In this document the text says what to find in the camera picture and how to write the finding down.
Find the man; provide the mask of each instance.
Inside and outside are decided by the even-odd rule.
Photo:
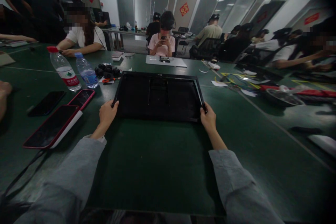
[[[207,38],[219,39],[222,35],[222,28],[218,25],[219,14],[213,14],[209,19],[209,25],[195,37],[196,45],[193,45],[189,50],[190,59],[197,57],[197,49]]]

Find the white paper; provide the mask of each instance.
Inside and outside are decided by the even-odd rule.
[[[72,126],[78,121],[78,119],[82,116],[83,112],[79,110],[77,114],[73,117],[71,122],[69,122],[68,126],[64,129],[61,135],[57,138],[56,142],[50,147],[50,149],[55,148],[58,143],[63,139],[63,137],[68,133],[68,131],[72,128]]]
[[[253,92],[250,92],[250,91],[247,91],[245,89],[241,89],[241,92],[245,95],[248,95],[248,96],[252,96],[252,97],[256,97],[257,94],[256,93],[253,93]]]
[[[244,70],[243,73],[246,74],[246,75],[257,75],[257,73],[251,72],[249,70]]]
[[[212,84],[214,85],[214,86],[219,86],[219,87],[224,87],[224,86],[228,86],[228,85],[226,85],[225,83],[222,83],[222,82],[216,82],[216,81],[211,81],[212,82]]]

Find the phone case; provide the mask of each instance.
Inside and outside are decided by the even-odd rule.
[[[57,110],[59,110],[62,106],[71,106],[71,107],[77,107],[77,109],[73,112],[73,114],[70,116],[70,118],[67,120],[67,122],[65,123],[65,125],[61,128],[61,130],[57,133],[57,135],[54,137],[54,139],[50,142],[49,145],[44,146],[44,147],[31,147],[31,146],[25,146],[25,143],[49,120],[49,118],[51,118],[56,112]],[[48,149],[49,147],[53,146],[55,141],[59,138],[59,136],[62,134],[62,132],[65,130],[65,128],[68,126],[68,124],[72,121],[72,119],[74,118],[74,116],[77,114],[77,112],[79,111],[79,106],[75,106],[75,105],[62,105],[60,106],[58,109],[55,110],[55,112],[49,116],[47,118],[47,120],[45,120],[42,125],[40,127],[38,127],[38,129],[23,143],[23,148],[26,149]]]
[[[83,110],[83,109],[85,108],[85,106],[88,104],[88,102],[91,100],[92,96],[95,94],[95,91],[92,90],[92,89],[83,89],[83,90],[81,90],[77,95],[79,95],[82,91],[87,91],[87,90],[92,91],[92,94],[89,96],[89,98],[88,98],[88,99],[86,100],[86,102],[83,104],[83,106],[82,106],[81,108],[79,108],[79,110]],[[76,99],[77,95],[76,95],[76,96],[75,96],[75,97],[68,103],[68,105],[69,105],[73,100]]]

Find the woman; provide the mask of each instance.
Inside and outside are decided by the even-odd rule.
[[[166,11],[162,14],[160,32],[153,34],[148,45],[148,49],[150,49],[149,55],[165,57],[173,55],[173,52],[175,52],[175,38],[170,34],[174,23],[174,15],[171,11]]]
[[[241,26],[236,37],[229,38],[220,46],[218,57],[224,61],[233,62],[239,54],[251,44],[250,32],[253,28],[252,23]]]
[[[76,25],[71,28],[67,37],[62,40],[57,48],[67,57],[75,57],[75,53],[88,54],[98,50],[105,50],[106,43],[103,31],[91,21],[90,12],[84,3],[69,3],[67,6],[68,17]],[[78,43],[80,49],[69,49]]]
[[[260,30],[258,33],[251,39],[252,43],[258,44],[260,42],[265,41],[265,35],[268,34],[270,31],[267,29]]]

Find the table surface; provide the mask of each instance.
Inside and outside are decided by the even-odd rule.
[[[59,105],[75,96],[53,69],[46,45],[10,55],[16,63],[0,68],[0,79],[14,87],[0,124],[0,191],[37,152],[23,149],[22,144],[47,117],[29,118],[26,111],[51,91],[67,91]],[[110,62],[110,55],[99,51],[85,58],[95,66]],[[292,126],[319,127],[326,135],[336,137],[336,116],[329,105],[281,110],[262,97],[246,97],[235,90],[214,87],[210,81],[218,76],[212,71],[200,72],[207,70],[201,61],[185,59],[188,67],[179,68],[148,65],[145,60],[145,55],[135,55],[115,65],[122,70],[197,76],[204,100],[217,114],[217,128],[224,142],[253,175],[280,217],[313,223],[322,218],[336,182],[336,166],[304,137],[287,130]],[[70,58],[69,62],[78,73],[76,59]],[[232,64],[221,63],[221,67],[220,72],[237,71]],[[291,84],[286,78],[282,82]],[[58,147],[18,182],[15,199],[36,200],[46,177],[83,136],[94,131],[99,123],[99,107],[114,98],[117,85],[99,84],[83,116]],[[208,155],[211,144],[201,124],[116,118],[106,139],[89,207],[225,215]]]

